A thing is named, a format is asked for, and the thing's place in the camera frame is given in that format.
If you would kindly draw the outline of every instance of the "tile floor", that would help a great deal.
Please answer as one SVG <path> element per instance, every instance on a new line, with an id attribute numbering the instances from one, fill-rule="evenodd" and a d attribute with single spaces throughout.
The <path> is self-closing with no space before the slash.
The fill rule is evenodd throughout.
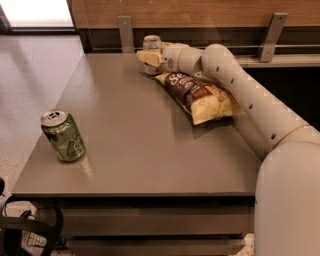
<path id="1" fill-rule="evenodd" d="M 0 176 L 10 191 L 38 140 L 40 116 L 54 108 L 80 59 L 78 36 L 0 35 Z M 21 211 L 19 205 L 11 208 Z M 237 256 L 253 255 L 253 234 Z M 52 255 L 72 255 L 55 251 Z"/>

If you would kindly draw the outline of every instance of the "chip bag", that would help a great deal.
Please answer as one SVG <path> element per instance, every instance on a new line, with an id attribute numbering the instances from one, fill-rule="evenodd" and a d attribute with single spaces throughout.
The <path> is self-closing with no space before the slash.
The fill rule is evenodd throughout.
<path id="1" fill-rule="evenodd" d="M 156 78 L 191 114 L 195 125 L 244 113 L 229 91 L 214 84 L 183 73 L 163 73 Z"/>

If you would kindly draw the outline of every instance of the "green can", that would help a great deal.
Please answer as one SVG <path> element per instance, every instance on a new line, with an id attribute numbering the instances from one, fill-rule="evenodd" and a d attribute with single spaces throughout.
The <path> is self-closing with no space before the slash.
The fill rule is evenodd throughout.
<path id="1" fill-rule="evenodd" d="M 86 147 L 72 115 L 52 109 L 41 117 L 41 128 L 60 160 L 72 162 L 82 157 Z"/>

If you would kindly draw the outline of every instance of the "black chair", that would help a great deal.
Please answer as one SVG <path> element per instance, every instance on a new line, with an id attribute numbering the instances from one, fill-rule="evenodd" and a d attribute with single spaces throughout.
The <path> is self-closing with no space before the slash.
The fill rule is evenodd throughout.
<path id="1" fill-rule="evenodd" d="M 45 214 L 30 219 L 30 210 L 26 210 L 20 217 L 6 216 L 7 204 L 14 201 L 26 201 L 15 199 L 11 195 L 3 194 L 4 180 L 0 177 L 0 255 L 1 256 L 28 256 L 28 255 L 50 255 L 60 237 L 63 216 L 61 211 L 48 201 L 32 202 L 41 205 L 41 211 Z M 33 237 L 42 238 L 45 244 L 33 244 L 38 247 L 38 254 L 32 254 L 24 250 L 22 244 L 23 231 L 29 232 Z"/>

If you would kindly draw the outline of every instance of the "wall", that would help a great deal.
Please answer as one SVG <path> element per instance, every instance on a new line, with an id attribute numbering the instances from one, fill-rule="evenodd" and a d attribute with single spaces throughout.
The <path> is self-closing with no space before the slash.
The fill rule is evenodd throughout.
<path id="1" fill-rule="evenodd" d="M 286 26 L 319 26 L 319 0 L 68 0 L 76 26 L 118 28 L 266 27 L 273 12 L 287 12 Z"/>

